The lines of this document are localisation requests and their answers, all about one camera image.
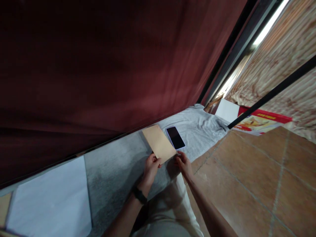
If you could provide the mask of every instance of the forearm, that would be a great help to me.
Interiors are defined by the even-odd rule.
[[[237,236],[217,208],[203,194],[195,177],[193,176],[187,181],[210,235]]]
[[[143,192],[143,195],[147,197],[151,184],[147,184],[145,181],[142,181],[137,187]],[[129,236],[141,208],[141,202],[135,198],[134,194],[131,194],[111,226],[102,236]]]

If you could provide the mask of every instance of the dark red curtain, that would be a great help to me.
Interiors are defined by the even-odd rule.
[[[245,3],[7,1],[1,187],[193,105]]]

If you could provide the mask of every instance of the tile floor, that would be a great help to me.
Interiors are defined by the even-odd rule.
[[[238,236],[316,236],[316,145],[280,127],[259,137],[230,131],[192,163]],[[187,186],[205,236],[202,215]]]

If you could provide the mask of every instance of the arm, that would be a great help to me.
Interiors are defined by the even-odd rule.
[[[181,156],[177,156],[177,165],[184,178],[187,180],[188,185],[192,191],[193,197],[197,202],[198,208],[201,211],[205,221],[208,232],[211,236],[236,236],[237,234],[220,214],[217,208],[206,198],[202,192],[196,178],[193,175],[192,167],[186,154],[178,151]]]
[[[151,154],[146,160],[143,179],[139,185],[137,185],[137,188],[143,192],[145,197],[148,196],[149,190],[157,174],[157,170],[161,167],[160,162],[161,159],[157,159],[155,154]],[[110,227],[103,233],[102,237],[129,236],[141,208],[141,202],[135,198],[134,194],[131,194],[122,210],[111,223]]]

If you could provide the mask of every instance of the hand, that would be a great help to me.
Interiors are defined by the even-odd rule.
[[[147,185],[152,185],[159,168],[161,168],[161,158],[157,159],[152,153],[146,160],[143,181]]]
[[[187,180],[187,182],[189,182],[194,179],[191,162],[184,152],[178,151],[178,153],[180,154],[180,156],[176,155],[175,165],[179,167],[182,175]]]

